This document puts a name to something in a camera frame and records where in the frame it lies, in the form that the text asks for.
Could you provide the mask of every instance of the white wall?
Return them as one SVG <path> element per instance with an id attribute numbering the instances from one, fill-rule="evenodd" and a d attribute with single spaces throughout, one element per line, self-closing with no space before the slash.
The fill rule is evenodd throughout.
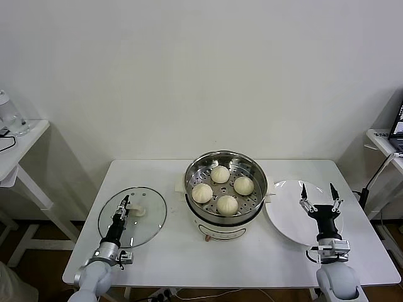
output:
<path id="1" fill-rule="evenodd" d="M 52 122 L 24 164 L 67 206 L 91 206 L 113 159 L 226 148 L 348 162 L 401 85 L 402 10 L 398 0 L 2 1 L 0 87 Z M 339 161 L 347 178 L 366 171 L 360 161 Z"/>

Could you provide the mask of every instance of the power strip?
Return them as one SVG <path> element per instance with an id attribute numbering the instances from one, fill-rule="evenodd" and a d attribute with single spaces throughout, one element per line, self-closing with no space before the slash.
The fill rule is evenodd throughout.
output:
<path id="1" fill-rule="evenodd" d="M 165 290 L 169 290 L 171 292 L 171 297 L 173 297 L 178 291 L 180 291 L 180 288 L 160 288 L 156 292 L 152 293 L 150 295 L 150 298 L 156 298 L 158 297 L 159 294 L 164 295 Z"/>

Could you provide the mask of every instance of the white table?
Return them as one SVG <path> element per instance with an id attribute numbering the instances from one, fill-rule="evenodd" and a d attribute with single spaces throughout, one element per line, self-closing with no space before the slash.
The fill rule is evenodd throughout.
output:
<path id="1" fill-rule="evenodd" d="M 189 209 L 174 192 L 178 177 L 190 160 L 116 160 L 95 199 L 81 231 L 63 281 L 73 283 L 78 268 L 98 247 L 98 215 L 117 192 L 148 186 L 162 194 L 167 218 L 148 243 L 133 249 L 134 263 L 124 271 L 113 268 L 114 286 L 194 288 L 312 288 L 318 265 L 305 257 L 303 246 L 283 237 L 263 211 L 242 237 L 229 242 L 204 241 L 192 224 Z M 348 265 L 363 285 L 395 284 L 400 275 L 368 218 L 334 162 L 329 160 L 259 160 L 274 181 L 302 179 L 328 188 L 332 182 L 344 198 L 343 238 L 351 244 Z"/>
<path id="2" fill-rule="evenodd" d="M 46 120 L 30 121 L 30 131 L 22 137 L 17 137 L 16 145 L 13 148 L 0 152 L 0 181 L 7 178 L 10 172 L 17 167 L 16 176 L 23 183 L 28 196 L 72 241 L 66 242 L 66 240 L 64 240 L 58 242 L 56 240 L 32 240 L 31 237 L 35 234 L 38 226 L 31 225 L 26 231 L 23 239 L 21 239 L 14 254 L 11 256 L 8 262 L 8 266 L 10 267 L 15 267 L 18 264 L 26 249 L 69 250 L 73 248 L 74 242 L 78 239 L 78 229 L 64 217 L 63 210 L 46 196 L 33 179 L 18 164 L 48 127 L 49 122 Z M 6 225 L 10 225 L 12 221 L 1 212 L 0 220 L 4 221 Z M 14 223 L 14 225 L 11 226 L 11 229 L 15 229 L 15 227 L 16 224 Z"/>

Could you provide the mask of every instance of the white plate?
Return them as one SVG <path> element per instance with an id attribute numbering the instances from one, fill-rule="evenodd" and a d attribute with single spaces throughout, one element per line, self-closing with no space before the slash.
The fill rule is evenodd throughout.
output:
<path id="1" fill-rule="evenodd" d="M 316 236 L 318 229 L 316 220 L 309 217 L 301 207 L 302 184 L 305 184 L 308 200 L 312 204 L 333 204 L 333 200 L 327 191 L 306 181 L 280 181 L 275 184 L 276 196 L 266 203 L 266 211 L 277 230 L 289 239 L 302 244 L 317 245 Z M 343 206 L 341 214 L 335 219 L 339 234 L 343 231 Z"/>

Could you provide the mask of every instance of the steamed bun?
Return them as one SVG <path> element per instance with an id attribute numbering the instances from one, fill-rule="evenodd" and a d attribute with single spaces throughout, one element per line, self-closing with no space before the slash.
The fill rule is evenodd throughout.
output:
<path id="1" fill-rule="evenodd" d="M 217 210 L 221 215 L 234 215 L 238 212 L 238 202 L 232 196 L 221 196 L 217 201 Z"/>
<path id="2" fill-rule="evenodd" d="M 234 189 L 240 195 L 249 195 L 253 192 L 253 181 L 246 176 L 239 177 L 234 182 Z"/>
<path id="3" fill-rule="evenodd" d="M 197 203 L 207 203 L 213 197 L 213 190 L 208 184 L 197 184 L 191 190 L 191 197 Z"/>
<path id="4" fill-rule="evenodd" d="M 212 180 L 217 184 L 223 184 L 229 179 L 229 171 L 226 167 L 218 165 L 212 170 Z"/>

